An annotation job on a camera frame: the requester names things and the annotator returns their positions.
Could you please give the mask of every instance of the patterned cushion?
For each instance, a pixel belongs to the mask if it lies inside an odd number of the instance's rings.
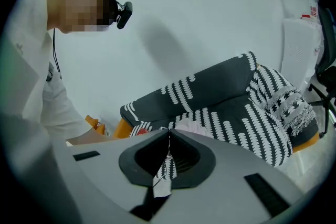
[[[252,52],[152,92],[120,111],[134,126],[130,136],[140,128],[175,128],[189,118],[214,139],[244,147],[272,166],[284,163],[292,143],[306,142],[317,128],[303,96],[277,71],[257,68]],[[157,177],[175,177],[172,157],[164,164]]]
[[[196,111],[246,94],[257,67],[252,52],[226,60],[135,100],[120,109],[131,126]]]
[[[182,116],[155,122],[142,122],[134,127],[130,136],[143,127],[158,130],[175,128],[182,118],[189,118],[204,126],[214,139],[229,142],[252,151],[272,166],[279,166],[292,154],[289,136],[281,122],[255,105],[248,97],[233,98],[220,104],[203,108]],[[165,161],[157,177],[164,179],[175,176],[172,158]]]

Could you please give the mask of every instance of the white fabric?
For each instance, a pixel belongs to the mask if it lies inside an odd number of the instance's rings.
[[[198,122],[192,121],[188,118],[181,119],[175,129],[213,138],[213,136],[207,131],[205,127],[201,126]]]
[[[15,4],[1,40],[0,110],[41,123],[49,134],[72,138],[91,126],[67,99],[59,73],[46,82],[52,52],[47,20],[47,0]]]
[[[45,83],[43,90],[41,124],[50,135],[62,134],[65,139],[88,132],[92,126],[79,115],[67,98],[60,73],[54,71],[52,75],[52,80]]]
[[[153,195],[156,197],[166,197],[172,193],[172,182],[171,180],[165,180],[163,178],[153,178]]]

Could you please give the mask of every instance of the white shirt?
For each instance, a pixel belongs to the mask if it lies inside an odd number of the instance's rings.
[[[0,55],[0,62],[6,64],[2,69],[12,73],[2,84],[7,85],[6,92],[2,91],[7,98],[1,102],[1,108],[36,122],[40,122],[52,50],[47,20],[47,0],[18,0],[5,26]]]
[[[41,123],[49,134],[73,138],[91,129],[67,98],[59,73],[46,83],[52,40],[47,0],[18,0],[0,51],[0,111]]]

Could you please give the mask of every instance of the chair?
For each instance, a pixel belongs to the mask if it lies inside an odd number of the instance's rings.
[[[187,118],[211,138],[250,150],[272,166],[319,139],[312,107],[280,73],[257,65],[251,51],[132,101],[120,114],[116,138],[174,129]],[[174,177],[170,158],[162,169],[163,179]]]
[[[332,17],[329,11],[319,6],[319,17],[322,25],[323,37],[324,37],[324,53],[320,63],[316,68],[317,80],[324,85],[327,89],[328,95],[325,96],[319,89],[311,84],[308,88],[309,91],[313,90],[319,95],[321,101],[311,102],[309,104],[316,106],[322,105],[325,108],[325,127],[324,132],[320,133],[320,138],[324,137],[328,130],[329,124],[329,111],[336,116],[336,111],[331,104],[331,99],[336,96],[336,67],[331,66],[336,59],[336,41],[335,32],[332,25]]]

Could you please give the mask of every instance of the black chair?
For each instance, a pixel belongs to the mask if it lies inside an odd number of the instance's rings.
[[[325,96],[319,89],[311,84],[309,91],[313,90],[319,95],[321,101],[309,103],[311,105],[322,105],[326,111],[324,132],[320,133],[320,138],[324,137],[328,130],[329,111],[336,116],[336,110],[331,103],[331,99],[336,97],[336,67],[331,65],[336,59],[336,40],[333,30],[331,15],[325,8],[319,6],[319,17],[322,25],[324,37],[324,53],[320,63],[316,68],[317,80],[327,88],[328,95]]]

